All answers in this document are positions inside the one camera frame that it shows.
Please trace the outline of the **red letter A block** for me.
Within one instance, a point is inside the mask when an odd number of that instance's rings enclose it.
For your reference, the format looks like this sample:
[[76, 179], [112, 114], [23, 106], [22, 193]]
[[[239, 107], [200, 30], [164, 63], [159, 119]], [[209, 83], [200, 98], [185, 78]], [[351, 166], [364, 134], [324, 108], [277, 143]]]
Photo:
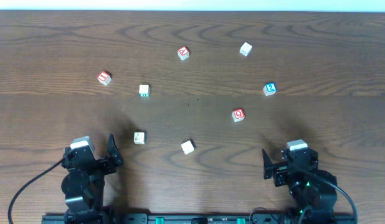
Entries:
[[186, 46], [182, 46], [180, 49], [178, 49], [178, 57], [181, 60], [185, 60], [189, 57], [189, 49]]

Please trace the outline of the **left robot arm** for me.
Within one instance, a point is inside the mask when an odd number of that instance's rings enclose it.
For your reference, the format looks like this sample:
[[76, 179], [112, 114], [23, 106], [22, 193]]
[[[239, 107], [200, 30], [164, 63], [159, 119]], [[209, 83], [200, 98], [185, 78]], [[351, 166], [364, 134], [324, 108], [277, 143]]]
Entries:
[[96, 159], [90, 137], [74, 139], [64, 149], [61, 166], [68, 170], [61, 189], [68, 210], [65, 223], [119, 223], [119, 217], [110, 207], [103, 205], [105, 176], [114, 174], [123, 165], [123, 158], [112, 134], [108, 137], [108, 155]]

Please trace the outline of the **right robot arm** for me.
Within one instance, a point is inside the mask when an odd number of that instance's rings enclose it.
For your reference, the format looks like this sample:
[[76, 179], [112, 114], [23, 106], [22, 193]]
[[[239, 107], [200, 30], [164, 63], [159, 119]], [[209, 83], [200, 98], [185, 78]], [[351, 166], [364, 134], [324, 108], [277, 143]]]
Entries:
[[337, 223], [333, 207], [337, 201], [337, 179], [318, 168], [318, 153], [303, 146], [288, 146], [284, 161], [273, 163], [262, 151], [264, 179], [274, 186], [288, 187], [297, 208], [276, 219], [277, 223]]

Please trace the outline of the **blue number 2 block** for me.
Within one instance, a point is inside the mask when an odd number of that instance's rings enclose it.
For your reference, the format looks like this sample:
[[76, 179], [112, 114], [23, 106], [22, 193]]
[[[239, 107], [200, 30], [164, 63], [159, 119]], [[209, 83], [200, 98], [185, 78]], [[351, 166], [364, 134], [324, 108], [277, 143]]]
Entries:
[[265, 96], [273, 95], [277, 92], [277, 87], [274, 82], [265, 84], [263, 88]]

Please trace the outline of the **red letter I block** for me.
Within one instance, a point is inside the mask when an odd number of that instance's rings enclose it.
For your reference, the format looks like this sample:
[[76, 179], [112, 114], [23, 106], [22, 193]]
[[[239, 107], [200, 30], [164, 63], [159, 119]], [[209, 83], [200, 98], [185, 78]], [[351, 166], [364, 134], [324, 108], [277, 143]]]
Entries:
[[111, 75], [111, 73], [108, 72], [108, 71], [101, 71], [101, 72], [99, 73], [99, 75], [97, 76], [97, 80], [98, 80], [101, 84], [107, 86], [107, 85], [111, 82], [111, 80], [112, 80], [112, 75]]

